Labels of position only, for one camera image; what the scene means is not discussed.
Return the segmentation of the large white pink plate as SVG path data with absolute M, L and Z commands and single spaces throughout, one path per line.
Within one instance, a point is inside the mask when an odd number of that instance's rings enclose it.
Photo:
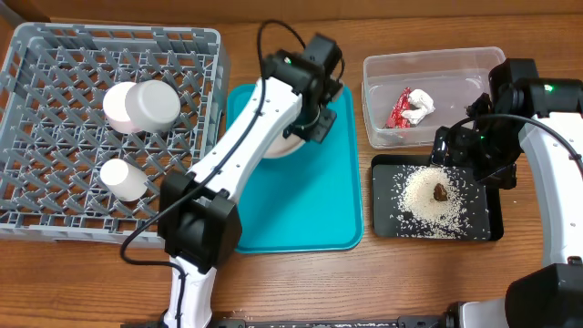
M 287 138 L 278 136 L 266 150 L 263 157 L 265 159 L 278 159 L 291 155 L 298 150 L 305 141 L 295 134 L 290 134 Z

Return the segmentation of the grey bowl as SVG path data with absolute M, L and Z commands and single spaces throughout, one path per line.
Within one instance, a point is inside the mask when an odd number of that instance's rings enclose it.
M 174 88 L 155 79 L 132 86 L 126 94 L 125 106 L 131 123 L 149 133 L 171 130 L 181 109 Z

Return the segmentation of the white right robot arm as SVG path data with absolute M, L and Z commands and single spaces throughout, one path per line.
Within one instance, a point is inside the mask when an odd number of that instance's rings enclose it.
M 579 327 L 582 324 L 582 83 L 543 78 L 532 59 L 508 58 L 466 117 L 435 133 L 430 163 L 469 167 L 496 189 L 517 184 L 525 155 L 543 233 L 542 269 L 512 282 L 504 297 L 458 302 L 443 327 Z

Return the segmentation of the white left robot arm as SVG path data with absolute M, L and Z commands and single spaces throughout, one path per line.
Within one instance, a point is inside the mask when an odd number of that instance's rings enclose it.
M 211 153 L 162 181 L 158 235 L 173 268 L 164 326 L 210 323 L 216 271 L 239 243 L 238 203 L 251 173 L 265 157 L 326 138 L 336 119 L 327 106 L 343 91 L 332 72 L 342 63 L 337 43 L 320 34 L 301 53 L 263 58 L 250 100 Z

